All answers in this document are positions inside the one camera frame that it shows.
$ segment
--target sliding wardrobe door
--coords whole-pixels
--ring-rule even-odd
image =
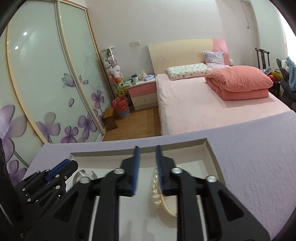
[[[86,12],[62,2],[59,6],[71,63],[88,103],[103,126],[102,116],[106,108],[111,106],[111,96],[91,37]]]
[[[16,98],[7,66],[6,31],[0,37],[0,138],[12,184],[20,182],[43,142]]]
[[[96,141],[99,131],[76,88],[61,45],[55,4],[28,1],[21,7],[9,23],[7,48],[20,103],[45,142]]]

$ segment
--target metal screw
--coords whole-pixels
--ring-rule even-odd
[[[122,168],[117,168],[117,169],[114,170],[114,173],[115,173],[115,174],[123,174],[123,173],[124,173],[124,169],[122,169]]]
[[[209,183],[214,183],[214,182],[217,181],[217,178],[214,177],[214,176],[208,176],[208,177],[207,177],[207,181],[208,181]]]
[[[182,172],[182,169],[179,167],[175,167],[171,170],[171,172],[175,174],[180,174]]]
[[[81,179],[79,179],[79,182],[82,184],[87,184],[89,183],[91,180],[89,179],[89,177],[82,177]]]

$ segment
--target mug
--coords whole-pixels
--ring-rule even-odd
[[[139,80],[139,77],[137,75],[133,75],[131,78],[132,78],[134,83],[137,83],[138,80]]]

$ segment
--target clear plastic object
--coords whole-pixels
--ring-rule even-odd
[[[114,54],[114,46],[103,50],[102,53],[104,68],[106,70],[107,77],[111,83],[112,90],[115,93],[117,84],[123,80],[123,75]]]

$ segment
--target trash can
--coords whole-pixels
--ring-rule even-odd
[[[125,117],[129,114],[128,98],[126,96],[116,98],[112,101],[112,105],[120,117]]]

